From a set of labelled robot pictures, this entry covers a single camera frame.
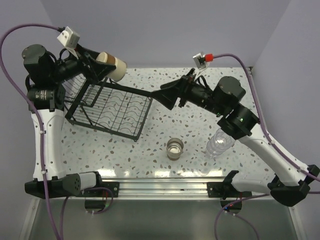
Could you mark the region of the clear plastic cup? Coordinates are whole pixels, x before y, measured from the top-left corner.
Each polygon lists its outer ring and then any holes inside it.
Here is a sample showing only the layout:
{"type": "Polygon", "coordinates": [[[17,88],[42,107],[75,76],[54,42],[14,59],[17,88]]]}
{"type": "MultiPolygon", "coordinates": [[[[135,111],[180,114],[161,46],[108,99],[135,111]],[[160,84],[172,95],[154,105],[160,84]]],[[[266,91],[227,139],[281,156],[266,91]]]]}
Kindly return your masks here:
{"type": "Polygon", "coordinates": [[[216,158],[217,156],[220,156],[223,153],[224,153],[224,150],[221,150],[221,149],[216,148],[216,147],[208,146],[206,148],[206,151],[205,151],[205,157],[207,159],[214,159],[214,158],[216,158]]]}
{"type": "Polygon", "coordinates": [[[217,147],[226,149],[231,148],[236,142],[233,137],[226,134],[221,128],[215,132],[213,140],[217,147]]]}
{"type": "Polygon", "coordinates": [[[227,143],[227,142],[217,142],[217,141],[208,141],[207,146],[206,147],[211,147],[211,148],[219,148],[221,150],[224,150],[224,152],[226,150],[228,150],[232,144],[231,143],[227,143]]]}

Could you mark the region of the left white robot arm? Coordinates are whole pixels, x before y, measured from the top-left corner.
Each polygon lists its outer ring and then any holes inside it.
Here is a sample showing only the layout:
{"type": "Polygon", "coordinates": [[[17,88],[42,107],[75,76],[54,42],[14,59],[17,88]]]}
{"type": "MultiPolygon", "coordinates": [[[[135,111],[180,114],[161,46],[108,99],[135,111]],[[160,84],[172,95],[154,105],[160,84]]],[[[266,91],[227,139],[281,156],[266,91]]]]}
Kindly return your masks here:
{"type": "Polygon", "coordinates": [[[98,83],[115,70],[114,62],[101,59],[96,52],[77,45],[65,59],[54,58],[40,44],[23,50],[23,65],[28,72],[27,101],[35,132],[35,167],[25,192],[41,199],[77,197],[87,191],[92,196],[103,193],[104,184],[97,171],[68,174],[62,160],[61,133],[65,118],[66,89],[63,84],[79,75],[98,83]]]}

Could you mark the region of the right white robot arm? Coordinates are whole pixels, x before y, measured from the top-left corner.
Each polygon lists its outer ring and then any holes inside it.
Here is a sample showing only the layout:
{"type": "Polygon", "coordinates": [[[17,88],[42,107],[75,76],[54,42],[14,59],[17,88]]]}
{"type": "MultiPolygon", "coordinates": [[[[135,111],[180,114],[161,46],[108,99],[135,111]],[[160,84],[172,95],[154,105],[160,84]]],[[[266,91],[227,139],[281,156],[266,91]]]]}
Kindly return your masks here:
{"type": "Polygon", "coordinates": [[[262,129],[262,121],[240,101],[246,91],[238,79],[222,77],[214,89],[196,83],[191,69],[180,79],[163,84],[150,96],[172,110],[179,102],[182,108],[190,102],[220,117],[221,130],[234,140],[251,149],[275,173],[268,181],[266,177],[255,177],[232,170],[220,184],[213,187],[224,199],[241,192],[255,192],[272,196],[278,203],[293,207],[310,193],[312,183],[320,173],[316,165],[307,165],[262,129]]]}

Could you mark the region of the beige cup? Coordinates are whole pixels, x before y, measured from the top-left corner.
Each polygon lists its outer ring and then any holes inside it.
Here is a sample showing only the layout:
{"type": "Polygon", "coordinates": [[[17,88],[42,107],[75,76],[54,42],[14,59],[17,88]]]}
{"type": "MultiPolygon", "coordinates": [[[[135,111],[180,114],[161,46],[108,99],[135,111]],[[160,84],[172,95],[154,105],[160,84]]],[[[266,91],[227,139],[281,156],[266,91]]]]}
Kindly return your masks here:
{"type": "Polygon", "coordinates": [[[172,142],[168,145],[167,152],[171,158],[178,158],[183,151],[182,146],[177,142],[172,142]]]}
{"type": "Polygon", "coordinates": [[[109,71],[108,77],[111,78],[114,82],[119,82],[123,79],[127,72],[127,63],[120,60],[119,58],[103,51],[97,57],[98,62],[108,64],[112,67],[112,70],[109,71]]]}
{"type": "Polygon", "coordinates": [[[176,161],[181,157],[184,150],[184,143],[179,138],[171,138],[166,144],[167,157],[176,161]]]}

